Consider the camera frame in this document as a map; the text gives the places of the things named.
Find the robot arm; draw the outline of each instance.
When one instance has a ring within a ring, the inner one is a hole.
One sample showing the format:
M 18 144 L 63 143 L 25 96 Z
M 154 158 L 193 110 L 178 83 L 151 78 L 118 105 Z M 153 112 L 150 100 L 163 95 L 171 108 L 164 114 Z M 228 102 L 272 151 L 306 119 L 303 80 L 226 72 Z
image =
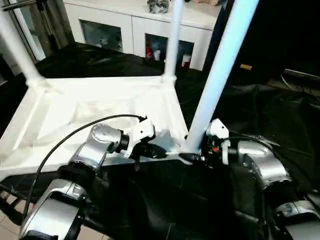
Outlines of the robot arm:
M 216 119 L 209 125 L 206 134 L 219 148 L 222 162 L 227 165 L 229 131 Z M 306 195 L 298 193 L 296 185 L 271 146 L 266 147 L 252 140 L 240 140 L 236 151 L 238 163 L 252 171 L 260 185 L 266 203 L 273 211 L 275 239 L 315 240 L 320 236 L 320 212 Z
M 69 163 L 59 168 L 59 178 L 51 182 L 23 221 L 19 239 L 76 239 L 82 222 L 80 210 L 106 154 L 123 151 L 124 158 L 129 158 L 138 143 L 154 137 L 155 129 L 148 119 L 127 134 L 106 124 L 94 125 Z

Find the glass cabinet door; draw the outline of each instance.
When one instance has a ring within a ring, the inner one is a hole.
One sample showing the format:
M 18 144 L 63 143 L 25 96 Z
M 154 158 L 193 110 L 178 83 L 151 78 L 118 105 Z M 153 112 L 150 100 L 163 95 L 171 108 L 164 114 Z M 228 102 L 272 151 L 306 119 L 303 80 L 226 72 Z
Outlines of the glass cabinet door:
M 86 44 L 123 52 L 121 28 L 97 22 L 80 20 Z
M 134 53 L 130 15 L 67 3 L 64 6 L 76 42 Z
M 153 34 L 145 34 L 145 58 L 164 62 L 167 53 L 168 38 Z M 189 68 L 194 50 L 194 43 L 179 41 L 177 65 Z

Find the black plastic sheet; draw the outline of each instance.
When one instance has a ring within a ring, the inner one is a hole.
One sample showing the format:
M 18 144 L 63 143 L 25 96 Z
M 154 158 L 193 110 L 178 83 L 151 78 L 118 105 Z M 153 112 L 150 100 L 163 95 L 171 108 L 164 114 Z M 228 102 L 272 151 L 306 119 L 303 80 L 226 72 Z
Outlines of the black plastic sheet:
M 76 43 L 37 63 L 46 78 L 132 77 L 161 75 L 164 65 L 144 58 Z M 207 72 L 177 69 L 176 92 L 187 127 L 195 114 Z M 230 131 L 261 135 L 278 144 L 302 191 L 320 188 L 317 138 L 320 105 L 311 95 L 252 84 L 232 74 L 213 118 Z M 0 133 L 4 131 L 25 91 L 22 75 L 0 87 Z M 186 166 L 180 161 L 149 162 L 135 172 L 132 165 L 105 167 L 110 189 L 99 193 L 100 204 L 85 210 L 85 224 L 113 237 L 128 239 L 264 239 L 262 194 L 253 176 L 235 163 L 215 169 Z M 43 173 L 36 201 L 56 173 Z M 25 197 L 33 175 L 11 176 L 2 182 Z

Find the black cable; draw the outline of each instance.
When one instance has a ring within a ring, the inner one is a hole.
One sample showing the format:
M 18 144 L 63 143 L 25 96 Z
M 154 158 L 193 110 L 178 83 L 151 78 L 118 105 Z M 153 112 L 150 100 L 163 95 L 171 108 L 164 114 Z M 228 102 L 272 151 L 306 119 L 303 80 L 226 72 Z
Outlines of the black cable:
M 86 125 L 83 125 L 82 127 L 79 127 L 78 129 L 74 130 L 73 132 L 69 133 L 65 138 L 63 138 L 60 142 L 58 142 L 57 145 L 55 145 L 51 150 L 50 152 L 45 156 L 45 158 L 42 160 L 41 164 L 39 165 L 38 169 L 36 170 L 36 174 L 35 174 L 35 177 L 34 177 L 34 181 L 31 185 L 31 188 L 30 188 L 30 191 L 29 191 L 29 194 L 27 196 L 27 199 L 25 201 L 25 205 L 24 205 L 24 210 L 23 210 L 23 218 L 22 218 L 22 221 L 26 218 L 27 214 L 28 214 L 28 209 L 29 209 L 29 205 L 30 205 L 30 201 L 31 201 L 31 197 L 32 197 L 32 193 L 34 191 L 34 188 L 35 188 L 35 185 L 36 185 L 36 182 L 40 176 L 40 173 L 41 173 L 41 170 L 42 168 L 44 167 L 46 161 L 48 160 L 48 158 L 54 153 L 55 150 L 57 150 L 57 148 L 59 148 L 66 140 L 68 140 L 70 137 L 72 137 L 73 135 L 75 135 L 76 133 L 80 132 L 81 130 L 87 128 L 87 127 L 90 127 L 94 124 L 97 124 L 97 123 L 100 123 L 102 121 L 105 121 L 105 120 L 109 120 L 109 119 L 115 119 L 115 118 L 121 118 L 121 117 L 130 117 L 130 118 L 137 118 L 139 119 L 140 121 L 143 121 L 145 120 L 146 118 L 145 117 L 142 117 L 142 116 L 138 116 L 138 115 L 134 115 L 134 114 L 118 114 L 118 115 L 112 115 L 112 116 L 106 116 L 106 117 L 103 117 L 103 118 L 100 118 L 98 120 L 95 120 L 95 121 L 92 121 Z

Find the object on cabinet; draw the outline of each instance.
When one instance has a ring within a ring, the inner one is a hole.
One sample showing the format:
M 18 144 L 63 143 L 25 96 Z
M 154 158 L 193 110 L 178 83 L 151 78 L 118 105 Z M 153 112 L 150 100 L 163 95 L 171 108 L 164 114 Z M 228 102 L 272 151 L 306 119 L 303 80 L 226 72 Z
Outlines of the object on cabinet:
M 183 55 L 181 67 L 185 69 L 190 68 L 190 62 L 191 62 L 191 56 L 188 54 Z
M 150 47 L 150 41 L 145 42 L 145 58 L 146 59 L 152 59 L 152 50 Z
M 219 3 L 219 0 L 194 0 L 195 3 L 205 3 L 210 4 L 211 6 L 216 6 Z
M 169 0 L 147 0 L 150 13 L 165 14 L 169 10 Z
M 154 59 L 156 61 L 164 61 L 166 59 L 168 38 L 153 34 L 145 34 L 145 58 Z M 194 43 L 188 41 L 179 41 L 177 64 L 182 66 L 184 55 L 189 56 L 189 64 L 194 50 Z
M 154 60 L 160 61 L 160 54 L 161 54 L 161 51 L 159 49 L 155 50 L 153 53 Z
M 87 44 L 123 52 L 120 27 L 85 20 L 80 23 Z

